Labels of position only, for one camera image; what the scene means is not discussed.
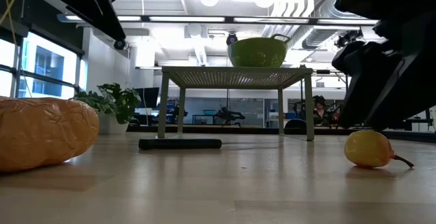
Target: floor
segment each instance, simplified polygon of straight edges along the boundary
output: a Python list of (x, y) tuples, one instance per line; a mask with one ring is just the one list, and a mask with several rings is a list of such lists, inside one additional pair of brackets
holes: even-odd
[(436, 223), (436, 144), (392, 141), (414, 170), (362, 170), (346, 137), (186, 134), (225, 144), (138, 150), (154, 136), (101, 136), (63, 165), (0, 175), (0, 222)]

